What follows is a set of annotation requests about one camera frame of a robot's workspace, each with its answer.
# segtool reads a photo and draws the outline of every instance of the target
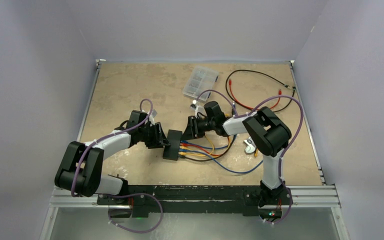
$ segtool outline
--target wooden table surface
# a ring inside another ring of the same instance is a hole
[[[188,116],[194,114],[189,106],[191,98],[185,97],[182,89],[188,81],[195,66],[203,66],[219,71],[218,81],[213,89],[226,94],[226,77],[234,70],[248,69],[269,74],[290,86],[294,85],[290,67],[287,64],[251,64],[251,63],[104,63],[101,67],[89,112],[84,124],[81,141],[92,141],[109,134],[121,122],[128,120],[132,110],[139,110],[142,99],[153,102],[157,111],[156,122],[161,122],[167,135],[169,129],[184,131]],[[238,72],[232,76],[233,92],[242,103],[256,106],[262,100],[277,95],[278,90],[286,95],[292,91],[265,76]],[[217,101],[222,111],[230,113],[227,101],[212,93],[209,101]],[[288,103],[280,100],[275,108],[280,109]],[[239,114],[245,108],[237,106]],[[290,128],[292,134],[299,124],[300,110],[291,103],[285,110],[277,113]],[[207,136],[216,146],[227,144],[225,137],[208,132]],[[248,134],[239,134],[230,151],[218,160],[227,168],[235,171],[247,171],[258,164],[262,154],[257,157],[244,152],[243,140]],[[191,142],[209,146],[205,138]],[[103,163],[103,174],[126,178],[129,184],[145,185],[258,185],[263,176],[263,167],[255,171],[237,175],[227,172],[215,162],[194,162],[179,158],[178,161],[162,158],[163,149],[147,149],[143,142],[129,149],[122,150]],[[295,143],[286,153],[284,160],[284,177],[287,185],[321,185],[318,167],[305,125],[302,126]]]

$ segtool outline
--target wire bundle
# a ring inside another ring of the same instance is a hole
[[[209,156],[211,156],[214,159],[221,158],[231,149],[232,144],[235,142],[235,139],[236,139],[236,135],[233,136],[232,141],[230,140],[230,137],[227,137],[227,139],[228,139],[228,144],[227,145],[222,146],[222,147],[214,147],[214,144],[211,142],[211,140],[207,136],[205,136],[205,137],[210,142],[212,147],[201,146],[201,145],[194,144],[194,143],[191,143],[191,142],[188,142],[188,141],[181,141],[179,157],[183,158],[183,159],[188,159],[188,160],[191,160],[191,161],[194,161],[194,162],[209,162],[209,161],[212,161],[211,158],[195,159],[195,158],[191,158],[191,157],[187,157],[187,156],[206,157],[207,155],[209,155]],[[190,149],[188,147],[198,148],[198,149],[201,149],[203,152],[200,152],[200,151],[196,152],[195,151],[197,154],[193,154],[193,152],[192,153],[191,152],[187,153],[188,151],[193,151],[192,149]],[[226,149],[226,150],[223,153],[221,153],[221,154],[213,154],[214,150],[222,150],[222,149]]]
[[[268,77],[268,78],[270,78],[270,79],[276,81],[277,83],[283,85],[285,88],[290,89],[290,86],[289,86],[289,85],[287,85],[287,84],[285,84],[285,83],[283,83],[283,82],[277,80],[276,78],[274,78],[274,77],[272,77],[272,76],[270,76],[270,75],[268,75],[268,74],[266,74],[266,73],[264,73],[264,72],[254,71],[254,70],[248,70],[248,69],[238,69],[238,70],[235,70],[235,71],[231,72],[231,73],[229,74],[229,76],[227,76],[227,78],[226,78],[226,83],[225,83],[226,92],[227,92],[227,95],[229,96],[230,99],[232,99],[232,100],[235,101],[238,105],[240,105],[240,106],[242,106],[242,107],[244,107],[244,108],[246,108],[246,109],[248,109],[248,110],[252,110],[253,108],[250,107],[250,106],[247,106],[247,105],[245,105],[245,104],[243,104],[243,103],[241,103],[241,102],[235,97],[235,95],[233,94],[233,91],[232,91],[232,79],[231,79],[231,76],[232,76],[234,73],[237,73],[237,72],[248,72],[248,73],[261,74],[261,75],[266,76],[266,77]],[[281,89],[279,89],[279,91],[278,91],[278,95],[282,95],[282,90],[281,90]],[[295,87],[292,87],[292,97],[294,97],[294,95],[295,95]],[[276,102],[273,106],[271,106],[270,109],[275,108],[275,107],[279,104],[279,101],[280,101],[280,100],[281,100],[281,98],[279,97],[279,98],[277,99],[277,102]],[[279,109],[279,110],[275,110],[275,111],[273,111],[273,113],[277,113],[277,112],[280,112],[280,111],[286,109],[286,108],[291,104],[291,102],[292,102],[292,100],[290,99],[286,106],[282,107],[282,108]]]

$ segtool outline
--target plastic parts box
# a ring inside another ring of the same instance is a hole
[[[196,99],[203,91],[213,89],[218,77],[218,71],[203,66],[196,66],[182,92],[185,96]],[[198,100],[205,102],[210,97],[210,94],[211,92],[206,92]]]

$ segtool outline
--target white enclosure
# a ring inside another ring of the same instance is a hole
[[[381,0],[0,1],[0,239],[39,238],[96,59],[295,60],[350,238],[384,239]]]

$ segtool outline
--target red cable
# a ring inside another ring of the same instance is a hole
[[[239,105],[241,105],[242,107],[244,107],[244,108],[246,108],[248,110],[253,110],[254,109],[253,107],[250,107],[250,106],[242,104],[240,101],[238,101],[236,99],[236,97],[235,97],[235,95],[233,94],[233,91],[232,91],[232,80],[231,79],[229,79],[229,89],[230,89],[230,93],[232,94],[232,97],[233,97],[233,99],[234,99],[234,101],[236,103],[238,103]],[[282,95],[282,90],[281,89],[279,89],[278,94]],[[276,107],[279,104],[280,100],[281,100],[281,98],[279,97],[277,99],[277,102],[273,106],[271,106],[270,109],[273,109],[274,107]]]

